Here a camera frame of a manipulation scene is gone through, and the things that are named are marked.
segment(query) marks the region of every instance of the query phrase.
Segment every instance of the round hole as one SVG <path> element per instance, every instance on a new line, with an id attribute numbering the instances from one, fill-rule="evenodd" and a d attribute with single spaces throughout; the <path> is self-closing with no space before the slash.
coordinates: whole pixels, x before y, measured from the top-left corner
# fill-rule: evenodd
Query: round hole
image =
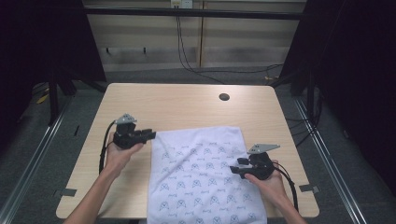
<path id="1" fill-rule="evenodd" d="M 222 101 L 228 101 L 228 100 L 230 100 L 230 95 L 227 94 L 227 93 L 222 93 L 222 94 L 219 95 L 219 98 Z"/>

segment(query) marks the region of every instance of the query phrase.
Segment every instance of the metal bracket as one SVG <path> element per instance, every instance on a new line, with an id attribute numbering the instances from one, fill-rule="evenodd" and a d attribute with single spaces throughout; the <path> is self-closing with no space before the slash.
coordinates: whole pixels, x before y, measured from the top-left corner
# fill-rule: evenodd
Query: metal bracket
<path id="1" fill-rule="evenodd" d="M 279 148 L 280 145 L 270 145 L 270 144 L 254 144 L 253 147 L 251 147 L 247 154 L 262 154 L 263 152 Z"/>
<path id="2" fill-rule="evenodd" d="M 53 197 L 62 198 L 62 196 L 74 197 L 76 195 L 76 189 L 57 189 L 53 192 Z"/>
<path id="3" fill-rule="evenodd" d="M 135 122 L 137 122 L 137 119 L 135 119 L 129 114 L 124 114 L 119 119 L 116 119 L 114 121 L 115 124 L 125 124 L 125 123 L 135 123 Z"/>
<path id="4" fill-rule="evenodd" d="M 309 185 L 309 184 L 307 184 L 307 185 L 300 185 L 299 188 L 300 188 L 300 191 L 301 191 L 301 192 L 312 191 L 314 194 L 320 192 L 320 189 L 319 189 L 318 186 L 311 186 L 311 185 Z"/>

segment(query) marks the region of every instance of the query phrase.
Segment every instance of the cloth print pattern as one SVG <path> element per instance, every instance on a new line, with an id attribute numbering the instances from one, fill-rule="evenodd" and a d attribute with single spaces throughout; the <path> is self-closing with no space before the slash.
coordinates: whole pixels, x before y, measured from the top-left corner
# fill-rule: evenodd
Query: cloth print pattern
<path id="1" fill-rule="evenodd" d="M 148 224 L 266 223 L 258 189 L 230 171 L 246 152 L 235 127 L 157 132 L 152 140 Z"/>

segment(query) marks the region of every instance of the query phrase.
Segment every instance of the wooden table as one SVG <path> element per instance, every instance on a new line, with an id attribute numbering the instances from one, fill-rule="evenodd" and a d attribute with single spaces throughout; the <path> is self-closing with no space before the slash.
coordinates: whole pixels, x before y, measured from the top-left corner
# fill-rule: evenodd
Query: wooden table
<path id="1" fill-rule="evenodd" d="M 227 93 L 228 101 L 219 95 Z M 255 143 L 279 144 L 269 151 L 288 170 L 295 182 L 300 213 L 318 215 L 312 191 L 300 192 L 308 180 L 290 135 L 274 89 L 264 86 L 111 84 L 98 109 L 88 137 L 67 184 L 76 189 L 74 197 L 63 196 L 57 216 L 67 217 L 82 200 L 98 176 L 99 154 L 109 123 L 129 113 L 137 119 L 137 130 L 172 131 L 211 126 L 240 127 L 246 148 Z M 100 211 L 100 217 L 146 218 L 150 174 L 151 143 L 133 155 L 113 183 Z M 284 181 L 291 198 L 290 186 Z M 281 217 L 265 203 L 268 217 Z"/>

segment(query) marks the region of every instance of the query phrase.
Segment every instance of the gray carpet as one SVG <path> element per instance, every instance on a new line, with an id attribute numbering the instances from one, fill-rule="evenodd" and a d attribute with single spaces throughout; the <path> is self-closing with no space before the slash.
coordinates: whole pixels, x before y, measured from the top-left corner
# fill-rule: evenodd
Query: gray carpet
<path id="1" fill-rule="evenodd" d="M 251 71 L 263 68 L 249 68 Z M 221 72 L 204 73 L 225 84 L 265 85 L 266 76 L 274 77 L 280 68 L 256 74 L 237 74 Z M 222 69 L 246 71 L 246 68 Z M 112 82 L 146 82 L 146 83 L 205 83 L 219 82 L 201 77 L 184 69 L 162 71 L 108 73 L 108 83 Z M 68 178 L 76 163 L 85 138 L 88 134 L 96 110 L 103 94 L 83 83 L 76 83 L 77 94 L 68 107 L 64 121 L 56 133 L 49 150 L 42 161 L 35 178 L 23 198 L 21 206 L 12 223 L 61 223 L 55 211 L 60 199 L 53 197 L 56 189 L 65 188 Z M 276 94 L 285 117 L 300 119 L 289 86 L 276 88 Z M 50 108 L 48 101 L 36 105 L 35 99 L 22 117 L 15 137 L 7 144 L 8 154 L 0 163 L 0 205 L 13 190 L 24 167 L 33 155 L 36 146 L 47 128 Z M 300 142 L 307 131 L 300 121 L 289 120 L 290 132 L 295 143 Z M 389 193 L 376 172 L 362 158 L 359 148 L 344 137 L 343 127 L 330 109 L 324 104 L 318 125 L 328 149 L 332 153 L 340 172 L 359 203 L 369 223 L 394 223 L 396 220 L 395 198 Z M 319 186 L 315 194 L 320 209 L 318 217 L 309 218 L 309 223 L 353 223 L 344 203 L 332 182 L 313 141 L 307 138 L 298 148 L 308 179 L 312 185 Z M 128 223 L 128 220 L 101 219 L 98 223 Z M 269 223 L 284 223 L 281 218 L 270 219 Z"/>

